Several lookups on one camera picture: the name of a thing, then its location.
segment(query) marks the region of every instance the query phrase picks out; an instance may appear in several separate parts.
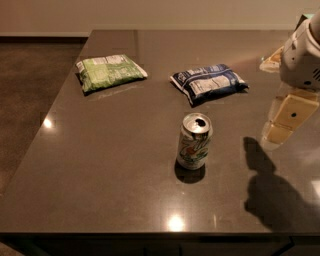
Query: concrete floor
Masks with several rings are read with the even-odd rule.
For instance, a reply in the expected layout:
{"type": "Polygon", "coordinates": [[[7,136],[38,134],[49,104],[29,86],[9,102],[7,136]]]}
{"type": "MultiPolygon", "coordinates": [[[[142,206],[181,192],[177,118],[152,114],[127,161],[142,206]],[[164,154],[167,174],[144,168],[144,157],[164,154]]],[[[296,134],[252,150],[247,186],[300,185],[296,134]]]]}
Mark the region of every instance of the concrete floor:
{"type": "MultiPolygon", "coordinates": [[[[84,41],[0,37],[0,203],[84,41]]],[[[0,243],[0,256],[18,255],[0,243]]]]}

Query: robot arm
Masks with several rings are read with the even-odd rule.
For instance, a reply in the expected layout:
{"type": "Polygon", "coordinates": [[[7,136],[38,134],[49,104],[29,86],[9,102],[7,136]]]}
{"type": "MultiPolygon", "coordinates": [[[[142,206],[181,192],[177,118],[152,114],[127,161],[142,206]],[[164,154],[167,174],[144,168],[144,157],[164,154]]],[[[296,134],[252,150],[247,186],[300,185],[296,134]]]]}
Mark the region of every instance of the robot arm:
{"type": "Polygon", "coordinates": [[[274,150],[282,145],[319,107],[320,10],[304,20],[285,45],[260,68],[279,72],[282,93],[274,100],[261,146],[274,150]]]}

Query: blue chip bag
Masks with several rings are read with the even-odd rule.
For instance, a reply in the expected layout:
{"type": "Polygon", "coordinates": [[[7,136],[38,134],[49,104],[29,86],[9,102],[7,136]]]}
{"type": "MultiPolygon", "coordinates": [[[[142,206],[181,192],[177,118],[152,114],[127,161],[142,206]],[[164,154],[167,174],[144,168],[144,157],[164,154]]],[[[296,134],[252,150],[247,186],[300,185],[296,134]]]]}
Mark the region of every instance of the blue chip bag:
{"type": "Polygon", "coordinates": [[[225,64],[175,73],[170,79],[187,95],[192,106],[249,88],[247,83],[225,64]]]}

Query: dark gray table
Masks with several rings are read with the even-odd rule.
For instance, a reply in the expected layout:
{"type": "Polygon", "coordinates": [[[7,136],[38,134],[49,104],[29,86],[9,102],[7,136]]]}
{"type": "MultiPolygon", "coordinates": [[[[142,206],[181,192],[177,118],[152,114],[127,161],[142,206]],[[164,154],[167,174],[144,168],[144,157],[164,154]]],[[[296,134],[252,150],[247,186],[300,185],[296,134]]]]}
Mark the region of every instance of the dark gray table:
{"type": "Polygon", "coordinates": [[[257,141],[280,86],[259,70],[287,31],[93,31],[79,59],[124,53],[148,79],[85,97],[71,70],[0,201],[0,233],[319,235],[320,115],[257,141]],[[192,108],[174,72],[224,63],[250,85],[192,108]],[[211,118],[205,169],[175,166],[183,117],[211,118]]]}

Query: aluminum can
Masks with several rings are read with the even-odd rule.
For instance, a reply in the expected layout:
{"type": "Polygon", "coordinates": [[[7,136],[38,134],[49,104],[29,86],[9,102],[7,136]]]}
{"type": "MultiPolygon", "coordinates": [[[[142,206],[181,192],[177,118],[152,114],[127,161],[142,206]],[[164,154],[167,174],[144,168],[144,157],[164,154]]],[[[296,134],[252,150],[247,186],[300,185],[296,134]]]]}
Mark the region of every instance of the aluminum can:
{"type": "Polygon", "coordinates": [[[177,161],[188,169],[201,168],[206,161],[212,137],[210,119],[201,113],[192,113],[182,121],[177,161]]]}

